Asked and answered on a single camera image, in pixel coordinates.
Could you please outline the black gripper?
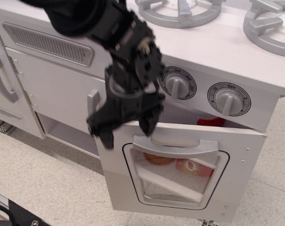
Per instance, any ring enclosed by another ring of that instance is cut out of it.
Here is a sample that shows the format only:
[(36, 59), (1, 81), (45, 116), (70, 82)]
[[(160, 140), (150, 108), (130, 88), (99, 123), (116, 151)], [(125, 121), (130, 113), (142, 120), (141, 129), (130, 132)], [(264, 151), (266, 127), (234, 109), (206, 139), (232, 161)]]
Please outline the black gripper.
[(130, 121), (139, 121), (146, 136), (150, 136), (163, 111), (164, 94), (157, 90), (122, 93), (114, 86), (113, 69), (105, 69), (106, 101), (87, 119), (91, 135), (99, 136), (105, 149), (114, 148), (113, 130)]

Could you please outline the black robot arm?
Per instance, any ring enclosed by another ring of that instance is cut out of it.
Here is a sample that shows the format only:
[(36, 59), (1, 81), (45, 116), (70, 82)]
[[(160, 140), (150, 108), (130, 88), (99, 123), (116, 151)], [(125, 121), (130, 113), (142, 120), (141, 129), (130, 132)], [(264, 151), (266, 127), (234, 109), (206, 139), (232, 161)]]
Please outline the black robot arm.
[(58, 33), (89, 38), (110, 53), (106, 101), (87, 119), (90, 134), (112, 149), (113, 131), (137, 120), (144, 134), (151, 135), (163, 111), (165, 96), (158, 91), (158, 78), (164, 65), (146, 22), (123, 0), (29, 0), (27, 4), (44, 9)]

